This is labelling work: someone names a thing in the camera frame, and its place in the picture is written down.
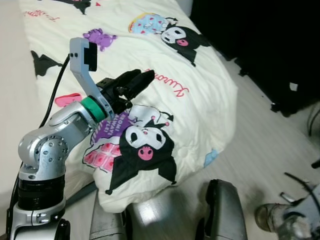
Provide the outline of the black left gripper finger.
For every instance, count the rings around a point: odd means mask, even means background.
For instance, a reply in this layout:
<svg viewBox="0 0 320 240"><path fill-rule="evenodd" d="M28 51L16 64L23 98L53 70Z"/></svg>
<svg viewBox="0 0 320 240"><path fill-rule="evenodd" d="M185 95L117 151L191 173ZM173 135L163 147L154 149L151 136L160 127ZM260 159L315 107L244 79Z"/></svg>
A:
<svg viewBox="0 0 320 240"><path fill-rule="evenodd" d="M125 97L135 98L153 82L154 78L154 71L135 71L125 82Z"/></svg>
<svg viewBox="0 0 320 240"><path fill-rule="evenodd" d="M130 70L122 73L116 78L117 87L139 87L142 85L142 71Z"/></svg>

